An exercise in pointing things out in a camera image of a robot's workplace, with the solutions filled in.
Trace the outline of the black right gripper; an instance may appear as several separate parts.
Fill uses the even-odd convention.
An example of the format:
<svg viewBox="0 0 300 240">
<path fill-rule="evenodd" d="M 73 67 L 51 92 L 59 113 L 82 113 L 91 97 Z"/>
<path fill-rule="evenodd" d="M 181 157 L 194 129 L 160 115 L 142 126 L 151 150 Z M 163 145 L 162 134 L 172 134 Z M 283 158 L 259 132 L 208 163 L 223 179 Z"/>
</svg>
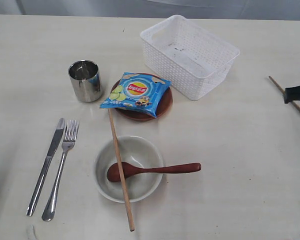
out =
<svg viewBox="0 0 300 240">
<path fill-rule="evenodd" d="M 295 101 L 300 101 L 300 85 L 285 88 L 283 101 L 285 104 L 291 103 L 300 113 L 300 107 L 295 103 Z"/>
</svg>

